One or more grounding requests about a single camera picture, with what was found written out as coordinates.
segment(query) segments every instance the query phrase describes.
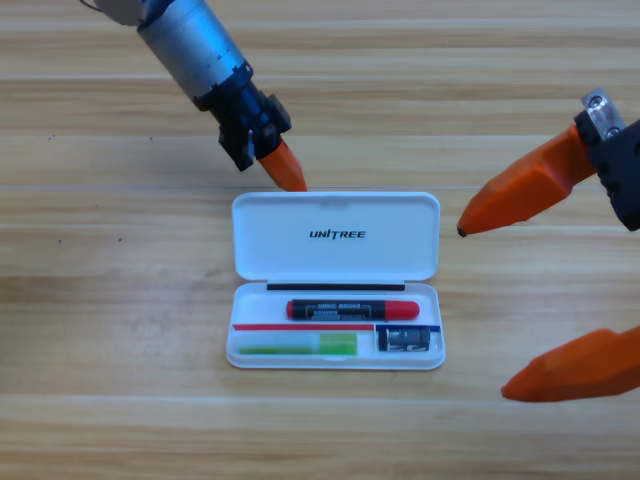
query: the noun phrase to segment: orange gripper fingertip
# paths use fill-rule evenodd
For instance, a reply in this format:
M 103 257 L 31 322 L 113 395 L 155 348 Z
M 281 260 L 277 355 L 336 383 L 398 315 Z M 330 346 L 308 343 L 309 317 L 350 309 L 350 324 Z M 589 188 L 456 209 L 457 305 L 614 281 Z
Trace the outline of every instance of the orange gripper fingertip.
M 601 328 L 534 358 L 502 387 L 521 402 L 620 395 L 640 387 L 640 327 Z
M 302 166 L 284 140 L 273 152 L 258 160 L 275 184 L 288 192 L 306 192 Z
M 594 173 L 587 149 L 571 126 L 490 180 L 467 205 L 458 233 L 464 237 L 529 220 Z

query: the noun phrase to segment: wooden surface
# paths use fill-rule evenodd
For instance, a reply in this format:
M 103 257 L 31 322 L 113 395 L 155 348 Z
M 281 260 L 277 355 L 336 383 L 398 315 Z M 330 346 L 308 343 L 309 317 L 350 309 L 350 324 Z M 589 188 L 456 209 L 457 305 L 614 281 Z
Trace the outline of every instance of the wooden surface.
M 447 361 L 229 366 L 230 204 L 268 178 L 234 170 L 132 30 L 0 0 L 0 478 L 640 478 L 640 391 L 499 391 L 550 348 L 639 323 L 638 237 L 593 179 L 528 224 L 455 233 L 593 87 L 640 117 L 637 0 L 215 3 L 314 189 L 440 199 Z

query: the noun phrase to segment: unitree logo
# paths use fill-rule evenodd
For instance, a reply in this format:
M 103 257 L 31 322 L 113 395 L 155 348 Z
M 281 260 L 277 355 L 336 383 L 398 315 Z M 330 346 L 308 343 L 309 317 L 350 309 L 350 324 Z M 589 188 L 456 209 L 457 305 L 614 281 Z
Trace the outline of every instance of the unitree logo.
M 311 231 L 309 237 L 311 238 L 330 238 L 335 240 L 336 238 L 364 238 L 367 232 L 358 231 L 345 231 L 345 230 L 324 230 L 324 231 Z

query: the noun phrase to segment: red stripe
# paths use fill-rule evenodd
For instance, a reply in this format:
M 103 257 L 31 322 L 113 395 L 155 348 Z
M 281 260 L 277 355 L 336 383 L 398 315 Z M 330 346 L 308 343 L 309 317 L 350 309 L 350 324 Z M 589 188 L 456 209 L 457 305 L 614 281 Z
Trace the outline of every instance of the red stripe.
M 309 323 L 243 323 L 233 325 L 234 330 L 349 330 L 349 331 L 359 331 L 359 332 L 371 332 L 374 330 L 374 325 L 367 325 L 362 323 L 357 324 L 333 324 L 329 325 L 326 323 L 323 324 L 309 324 Z

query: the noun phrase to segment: case lid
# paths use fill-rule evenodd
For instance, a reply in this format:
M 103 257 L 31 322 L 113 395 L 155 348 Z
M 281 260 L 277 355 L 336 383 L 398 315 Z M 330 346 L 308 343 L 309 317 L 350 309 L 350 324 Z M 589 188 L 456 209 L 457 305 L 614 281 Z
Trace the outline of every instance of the case lid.
M 247 280 L 400 283 L 438 268 L 440 204 L 428 193 L 246 193 L 232 215 Z

